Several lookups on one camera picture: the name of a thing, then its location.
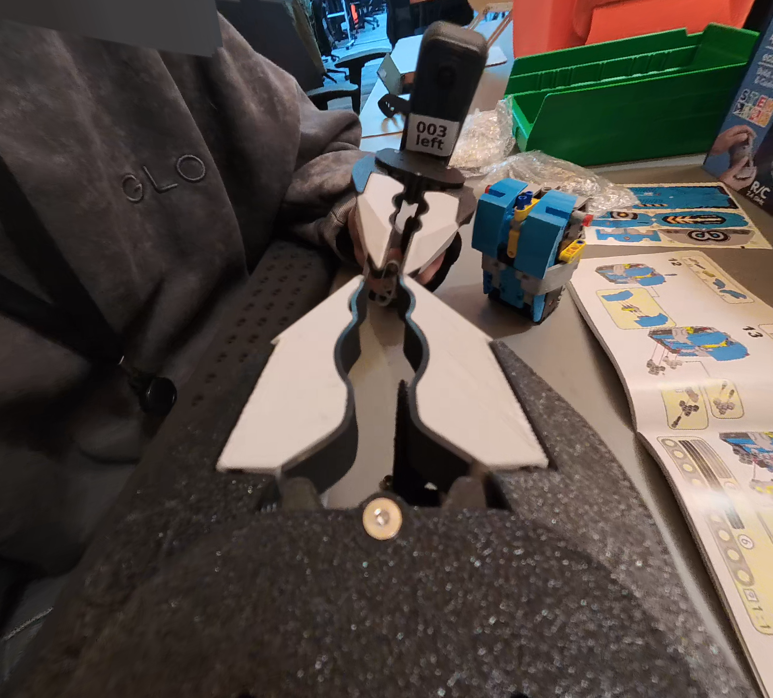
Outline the dark toy kit box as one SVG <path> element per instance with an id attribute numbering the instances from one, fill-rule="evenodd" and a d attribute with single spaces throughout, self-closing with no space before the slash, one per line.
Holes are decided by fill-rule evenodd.
<path id="1" fill-rule="evenodd" d="M 772 213 L 772 21 L 730 103 L 703 168 Z"/>

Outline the green plastic bin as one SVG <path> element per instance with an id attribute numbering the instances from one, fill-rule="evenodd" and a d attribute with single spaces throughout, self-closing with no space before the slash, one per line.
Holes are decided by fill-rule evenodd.
<path id="1" fill-rule="evenodd" d="M 706 152 L 758 38 L 710 23 L 520 56 L 505 91 L 517 145 L 587 168 Z"/>

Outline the blue sticker sheet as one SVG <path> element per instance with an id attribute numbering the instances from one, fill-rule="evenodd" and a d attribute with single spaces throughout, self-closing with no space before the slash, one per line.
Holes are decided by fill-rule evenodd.
<path id="1" fill-rule="evenodd" d="M 590 245 L 770 250 L 729 189 L 719 182 L 629 185 L 633 203 L 595 216 Z"/>

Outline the person's left forearm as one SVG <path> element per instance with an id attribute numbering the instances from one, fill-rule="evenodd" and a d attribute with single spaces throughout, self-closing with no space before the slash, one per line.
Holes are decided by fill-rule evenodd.
<path id="1" fill-rule="evenodd" d="M 354 263 L 353 167 L 366 153 L 362 128 L 352 111 L 322 111 L 304 100 L 295 171 L 281 207 L 283 228 L 310 244 L 329 248 Z"/>

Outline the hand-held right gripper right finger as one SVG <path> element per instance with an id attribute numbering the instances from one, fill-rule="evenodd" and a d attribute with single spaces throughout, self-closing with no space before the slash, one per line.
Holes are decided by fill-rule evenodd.
<path id="1" fill-rule="evenodd" d="M 430 450 L 485 471 L 549 464 L 498 362 L 493 340 L 413 278 L 399 280 L 409 407 Z"/>

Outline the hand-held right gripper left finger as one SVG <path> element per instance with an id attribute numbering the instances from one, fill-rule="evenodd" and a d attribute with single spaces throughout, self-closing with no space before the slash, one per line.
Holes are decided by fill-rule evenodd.
<path id="1" fill-rule="evenodd" d="M 349 372 L 360 357 L 364 281 L 355 277 L 273 341 L 217 471 L 344 475 L 358 449 Z"/>

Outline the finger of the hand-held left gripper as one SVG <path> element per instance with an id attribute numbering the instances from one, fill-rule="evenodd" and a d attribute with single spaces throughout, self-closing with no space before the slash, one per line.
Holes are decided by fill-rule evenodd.
<path id="1" fill-rule="evenodd" d="M 355 217 L 360 241 L 373 270 L 387 264 L 393 240 L 397 197 L 403 185 L 386 174 L 370 174 L 356 200 Z"/>
<path id="2" fill-rule="evenodd" d="M 459 198 L 448 192 L 427 191 L 403 228 L 399 275 L 416 275 L 438 258 L 458 232 Z"/>

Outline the grey desk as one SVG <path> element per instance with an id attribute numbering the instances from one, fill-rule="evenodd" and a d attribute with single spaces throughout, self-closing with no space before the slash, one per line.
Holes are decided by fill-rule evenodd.
<path id="1" fill-rule="evenodd" d="M 599 434 L 647 505 L 707 633 L 736 672 L 751 682 L 753 695 L 761 696 L 682 509 L 659 464 L 633 431 L 632 414 L 612 361 L 568 293 L 556 312 L 534 327 L 486 301 L 472 284 L 480 276 L 480 260 L 470 249 L 470 235 L 471 227 L 464 227 L 465 246 L 439 289 L 440 299 L 489 336 L 501 339 Z M 392 313 L 372 309 L 366 330 L 371 339 L 363 346 L 363 355 L 373 358 L 375 381 L 363 392 L 366 413 L 373 412 L 364 420 L 357 459 L 364 468 L 353 472 L 362 496 L 376 489 L 391 471 L 396 401 L 391 389 L 409 374 L 402 355 L 401 326 Z"/>

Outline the building instruction booklet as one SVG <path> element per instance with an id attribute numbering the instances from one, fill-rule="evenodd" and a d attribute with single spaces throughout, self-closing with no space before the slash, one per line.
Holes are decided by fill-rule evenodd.
<path id="1" fill-rule="evenodd" d="M 771 307 L 694 250 L 583 259 L 569 290 L 771 696 Z"/>

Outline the black office chair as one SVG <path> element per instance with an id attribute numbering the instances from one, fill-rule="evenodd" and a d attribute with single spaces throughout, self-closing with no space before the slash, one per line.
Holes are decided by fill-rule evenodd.
<path id="1" fill-rule="evenodd" d="M 331 101 L 349 98 L 354 113 L 359 114 L 362 105 L 362 71 L 370 62 L 379 63 L 392 52 L 390 43 L 371 46 L 359 52 L 333 57 L 333 66 L 326 67 L 322 85 L 306 91 L 306 95 L 319 110 L 327 111 Z"/>

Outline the grey blue toy robot body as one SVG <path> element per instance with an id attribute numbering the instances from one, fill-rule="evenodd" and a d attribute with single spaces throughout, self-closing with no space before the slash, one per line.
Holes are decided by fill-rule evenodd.
<path id="1" fill-rule="evenodd" d="M 482 256 L 482 290 L 540 324 L 556 309 L 585 249 L 587 198 L 505 178 L 478 199 L 471 246 Z"/>

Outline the small grey connector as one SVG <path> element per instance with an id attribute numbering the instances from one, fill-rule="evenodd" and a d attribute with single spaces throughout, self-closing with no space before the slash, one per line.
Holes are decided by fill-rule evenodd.
<path id="1" fill-rule="evenodd" d="M 384 308 L 393 305 L 397 293 L 399 269 L 400 262 L 396 259 L 387 261 L 380 269 L 366 267 L 363 275 L 370 301 Z"/>

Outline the person's left hand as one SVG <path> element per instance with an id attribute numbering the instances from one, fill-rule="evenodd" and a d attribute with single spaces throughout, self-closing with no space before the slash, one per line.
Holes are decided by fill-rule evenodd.
<path id="1" fill-rule="evenodd" d="M 360 238 L 359 225 L 356 220 L 355 209 L 352 209 L 347 216 L 347 227 L 353 244 L 353 254 L 355 256 L 355 260 L 362 268 L 362 270 L 365 271 L 365 269 L 368 267 L 368 258 L 362 246 L 362 239 Z M 413 278 L 419 284 L 424 286 L 430 283 L 434 276 L 440 271 L 445 260 L 445 255 L 445 252 L 440 254 L 431 264 L 429 264 L 420 273 L 417 273 Z M 383 282 L 381 280 L 369 279 L 368 284 L 369 287 L 374 290 L 374 292 L 380 294 L 382 293 Z"/>

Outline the clear bubble wrap bag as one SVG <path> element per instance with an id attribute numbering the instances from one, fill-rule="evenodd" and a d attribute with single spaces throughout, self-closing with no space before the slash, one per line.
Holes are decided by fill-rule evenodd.
<path id="1" fill-rule="evenodd" d="M 546 186 L 577 195 L 594 215 L 629 210 L 637 202 L 630 189 L 594 171 L 541 151 L 517 152 L 516 145 L 510 103 L 501 100 L 492 110 L 476 109 L 466 118 L 451 166 L 463 173 L 476 197 L 488 185 L 513 179 L 533 190 Z"/>

